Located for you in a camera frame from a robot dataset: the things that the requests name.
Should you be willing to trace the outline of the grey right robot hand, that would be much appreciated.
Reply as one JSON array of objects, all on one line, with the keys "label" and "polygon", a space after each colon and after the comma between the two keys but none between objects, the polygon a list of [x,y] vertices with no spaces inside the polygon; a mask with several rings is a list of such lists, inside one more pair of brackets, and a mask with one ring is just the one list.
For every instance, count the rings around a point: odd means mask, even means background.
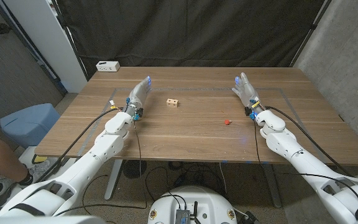
[{"label": "grey right robot hand", "polygon": [[235,87],[232,88],[232,91],[239,97],[244,105],[246,116],[249,116],[252,120],[256,119],[256,116],[265,110],[258,93],[250,84],[244,72],[236,76],[234,81]]}]

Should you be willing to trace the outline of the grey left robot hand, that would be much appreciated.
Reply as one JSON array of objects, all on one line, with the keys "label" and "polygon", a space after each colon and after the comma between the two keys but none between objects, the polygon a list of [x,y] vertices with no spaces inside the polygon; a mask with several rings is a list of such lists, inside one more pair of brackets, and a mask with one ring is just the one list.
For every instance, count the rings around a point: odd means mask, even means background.
[{"label": "grey left robot hand", "polygon": [[149,76],[145,77],[130,92],[126,99],[124,112],[135,119],[139,111],[142,111],[147,95],[151,90],[152,80]]}]

